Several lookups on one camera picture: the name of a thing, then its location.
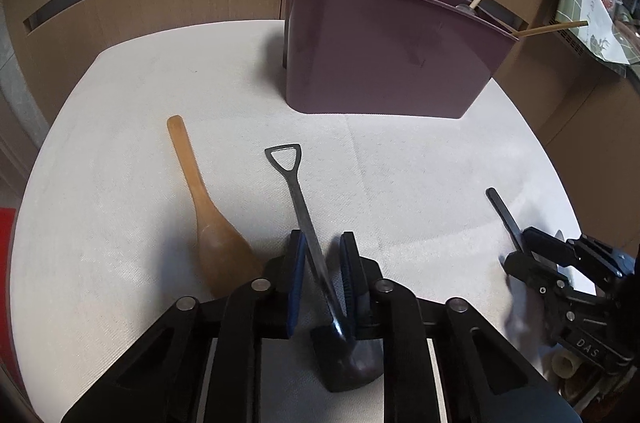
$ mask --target plastic bin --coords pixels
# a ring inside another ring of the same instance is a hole
[[[517,39],[468,0],[287,0],[287,103],[460,118]]]

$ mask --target green checkered cloth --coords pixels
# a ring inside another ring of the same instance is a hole
[[[558,11],[556,12],[556,21],[558,22],[572,22],[580,19],[580,6],[582,0],[560,0],[558,3]],[[576,38],[599,60],[604,60],[601,55],[594,53],[591,49],[590,43],[587,43],[578,37],[578,28],[571,28],[569,30],[575,35]],[[640,62],[640,52],[629,43],[624,35],[622,35],[617,29],[614,29],[613,36],[620,43],[622,51],[624,51],[629,64],[637,64]]]

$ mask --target metal bolt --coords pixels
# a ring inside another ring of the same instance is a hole
[[[192,310],[196,305],[196,299],[193,297],[182,297],[178,298],[175,303],[175,307],[177,307],[180,311],[189,311]]]
[[[251,283],[251,289],[254,291],[267,291],[271,287],[271,282],[265,278],[257,278]]]
[[[376,290],[381,293],[389,293],[394,290],[394,283],[389,279],[381,278],[379,281],[376,281]]]
[[[453,311],[457,311],[458,313],[464,313],[469,307],[468,302],[459,297],[453,297],[449,299],[447,301],[447,304]]]

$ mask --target white table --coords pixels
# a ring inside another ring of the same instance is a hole
[[[385,276],[419,297],[467,298],[536,363],[540,311],[524,316],[522,288],[513,302],[498,262],[512,244],[484,191],[494,186],[522,227],[580,229],[514,105],[492,80],[461,120],[300,114],[282,96],[282,31],[281,21],[226,22],[131,40],[101,53],[69,96],[27,186],[10,275],[18,361],[46,423],[178,297],[209,299],[192,265],[173,114],[213,201],[261,259],[297,227],[263,150],[301,143],[322,247],[353,230]],[[325,392],[303,331],[265,345],[263,363],[265,423],[382,421],[382,381]]]

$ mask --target table top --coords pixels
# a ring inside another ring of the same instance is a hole
[[[297,228],[264,149],[300,143],[300,184],[325,251],[354,231],[383,275],[418,297],[468,299],[537,364],[542,311],[522,283],[506,280],[498,257],[513,246],[484,191],[495,187],[522,227],[565,237],[580,228],[509,98],[491,80],[460,120],[297,113],[284,100],[282,39],[276,20],[137,38],[101,53],[69,96],[24,195],[10,275],[18,362],[46,423],[59,422],[177,298],[210,299],[166,130],[174,114],[214,203],[260,259],[281,254]],[[265,344],[266,423],[381,422],[382,410],[380,379],[324,391],[306,331]]]

